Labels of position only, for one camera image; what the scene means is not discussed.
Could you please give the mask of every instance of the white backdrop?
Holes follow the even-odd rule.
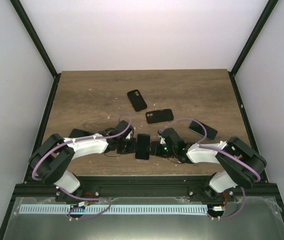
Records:
[[[10,1],[0,0],[0,226],[26,173],[52,82]]]
[[[58,72],[228,69],[267,0],[21,0]]]
[[[266,173],[284,202],[284,1],[279,1],[236,75]]]

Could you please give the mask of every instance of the wooden table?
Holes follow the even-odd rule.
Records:
[[[134,89],[141,92],[148,106],[146,110],[134,111],[127,97],[127,92]],[[132,113],[135,136],[148,133],[152,140],[158,140],[157,130],[167,122],[147,124],[145,113],[167,108],[172,109],[174,119],[192,117],[215,128],[218,134],[214,143],[237,136],[249,144],[226,69],[64,71],[43,140],[54,133],[68,137],[74,128],[97,132],[115,127],[124,111]],[[172,127],[185,142],[196,142],[201,136],[191,132],[189,124],[184,120]],[[175,164],[155,156],[149,161],[138,161],[134,154],[119,157],[92,154],[77,158],[68,167],[76,175],[104,176],[211,175],[221,169],[213,163]]]

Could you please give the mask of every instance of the gray floor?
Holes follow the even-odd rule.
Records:
[[[190,215],[102,215],[69,221],[65,215],[12,215],[6,240],[284,240],[273,199],[248,197],[242,212],[211,221]]]

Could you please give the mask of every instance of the black frame bar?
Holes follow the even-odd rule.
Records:
[[[232,70],[231,75],[237,75],[240,67],[242,66],[244,60],[246,59],[248,53],[250,52],[253,44],[257,40],[261,30],[263,29],[264,25],[266,24],[267,20],[269,19],[269,16],[271,15],[273,9],[277,5],[279,0],[268,0],[267,4],[265,5],[265,8],[263,12],[261,13],[259,19],[257,20],[250,36],[248,37],[240,55],[238,56]]]
[[[26,11],[24,10],[20,0],[10,0],[18,16],[20,17],[25,29],[33,40],[38,52],[43,58],[48,70],[52,74],[54,80],[49,94],[49,98],[44,110],[41,124],[36,136],[35,144],[32,152],[34,152],[42,143],[51,108],[55,98],[61,73],[57,73],[53,63],[51,62],[38,34],[36,33]],[[234,67],[229,72],[234,94],[239,105],[239,109],[243,118],[245,129],[251,144],[251,147],[258,152],[258,146],[255,141],[249,119],[241,95],[236,83],[235,75],[239,71],[242,63],[256,41],[263,26],[271,15],[272,10],[276,6],[278,0],[269,0],[260,15],[252,33],[250,34],[243,50],[241,51]],[[0,228],[0,240],[3,239],[6,228],[11,216],[14,202],[18,197],[55,197],[57,189],[54,185],[44,185],[33,181],[31,178],[31,169],[27,169],[24,177],[24,184],[17,184],[9,202],[4,220]],[[257,197],[275,197],[277,204],[282,208],[282,219],[284,221],[284,205],[275,183],[268,183],[266,173],[262,173],[264,181],[256,183],[252,189],[246,189],[247,196]],[[79,180],[86,186],[99,187],[100,197],[183,197],[188,194],[190,187],[202,186],[207,183],[211,176],[80,176]],[[235,196],[241,196],[242,192],[239,188],[233,190]]]

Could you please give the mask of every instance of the white ventilation strip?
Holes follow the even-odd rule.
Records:
[[[94,204],[72,214],[98,214],[109,205]],[[19,214],[68,214],[66,204],[21,204]],[[104,215],[206,215],[207,205],[112,205]]]

